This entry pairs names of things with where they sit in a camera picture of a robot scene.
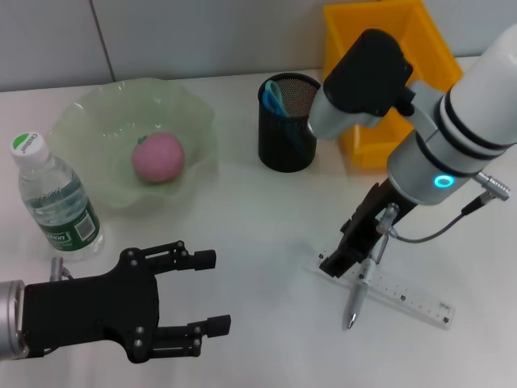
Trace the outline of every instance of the white table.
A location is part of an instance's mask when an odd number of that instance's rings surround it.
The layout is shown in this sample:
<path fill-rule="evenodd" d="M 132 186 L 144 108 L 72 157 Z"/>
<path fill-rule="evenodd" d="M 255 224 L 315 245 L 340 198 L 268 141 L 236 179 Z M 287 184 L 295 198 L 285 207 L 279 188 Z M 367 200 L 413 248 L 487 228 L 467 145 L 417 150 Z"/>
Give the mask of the white table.
<path fill-rule="evenodd" d="M 462 61 L 467 65 L 471 61 Z M 318 76 L 317 71 L 308 75 Z M 160 275 L 161 324 L 232 315 L 230 335 L 204 341 L 198 359 L 133 365 L 110 342 L 62 348 L 44 359 L 0 363 L 6 388 L 108 387 L 449 387 L 514 386 L 517 381 L 517 200 L 495 201 L 422 245 L 391 242 L 382 267 L 451 302 L 449 331 L 368 299 L 342 330 L 349 293 L 306 272 L 383 175 L 350 175 L 332 142 L 318 142 L 313 165 L 296 174 L 267 169 L 257 155 L 257 90 L 267 74 L 185 80 L 216 112 L 220 172 L 181 209 L 120 215 L 98 209 L 107 244 L 101 257 L 70 264 L 77 276 L 112 268 L 126 247 L 183 239 L 215 249 L 216 269 Z M 46 281 L 44 237 L 17 188 L 8 142 L 48 132 L 90 86 L 0 94 L 0 281 Z M 517 150 L 487 169 L 517 189 Z M 468 184 L 441 205 L 418 207 L 401 234 L 435 232 L 481 192 Z"/>

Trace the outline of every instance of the white bottle cap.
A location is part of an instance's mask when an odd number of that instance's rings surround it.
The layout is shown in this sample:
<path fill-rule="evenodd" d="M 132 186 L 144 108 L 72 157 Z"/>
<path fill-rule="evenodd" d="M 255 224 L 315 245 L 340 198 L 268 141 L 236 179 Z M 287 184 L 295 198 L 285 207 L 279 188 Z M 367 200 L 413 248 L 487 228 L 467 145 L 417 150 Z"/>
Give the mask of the white bottle cap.
<path fill-rule="evenodd" d="M 9 148 L 16 164 L 23 170 L 36 169 L 45 164 L 50 156 L 50 150 L 43 136 L 36 132 L 19 135 Z"/>

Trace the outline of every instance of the yellow plastic box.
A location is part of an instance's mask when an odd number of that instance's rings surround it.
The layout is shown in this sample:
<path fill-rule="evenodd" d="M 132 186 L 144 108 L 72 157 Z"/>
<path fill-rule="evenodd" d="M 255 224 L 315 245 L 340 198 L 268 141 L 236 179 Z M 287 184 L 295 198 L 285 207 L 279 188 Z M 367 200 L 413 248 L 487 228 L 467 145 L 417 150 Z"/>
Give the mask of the yellow plastic box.
<path fill-rule="evenodd" d="M 461 77 L 461 69 L 420 0 L 390 0 L 325 6 L 325 77 L 366 29 L 393 36 L 413 65 L 408 83 L 421 79 L 442 91 Z M 388 156 L 411 131 L 395 109 L 374 128 L 356 125 L 342 135 L 342 149 L 352 166 L 386 167 Z"/>

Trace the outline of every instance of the water bottle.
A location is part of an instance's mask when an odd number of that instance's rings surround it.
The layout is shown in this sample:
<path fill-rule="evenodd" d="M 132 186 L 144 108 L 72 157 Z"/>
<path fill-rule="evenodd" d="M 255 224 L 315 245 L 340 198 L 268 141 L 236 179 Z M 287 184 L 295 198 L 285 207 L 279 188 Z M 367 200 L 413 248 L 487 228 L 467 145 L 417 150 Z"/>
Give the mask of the water bottle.
<path fill-rule="evenodd" d="M 72 168 L 52 156 L 43 136 L 30 132 L 11 143 L 23 203 L 63 259 L 95 255 L 103 245 L 100 223 Z"/>

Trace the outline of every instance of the black mesh pen holder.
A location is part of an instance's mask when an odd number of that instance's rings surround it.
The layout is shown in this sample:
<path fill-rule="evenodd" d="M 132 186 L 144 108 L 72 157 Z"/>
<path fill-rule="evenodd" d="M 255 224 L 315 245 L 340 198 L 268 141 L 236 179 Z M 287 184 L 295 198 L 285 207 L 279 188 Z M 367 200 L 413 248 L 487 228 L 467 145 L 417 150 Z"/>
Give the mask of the black mesh pen holder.
<path fill-rule="evenodd" d="M 268 81 L 278 85 L 288 116 L 281 116 L 263 103 Z M 258 90 L 258 156 L 275 171 L 295 172 L 306 168 L 316 154 L 316 138 L 307 128 L 310 107 L 320 84 L 303 74 L 277 74 Z"/>

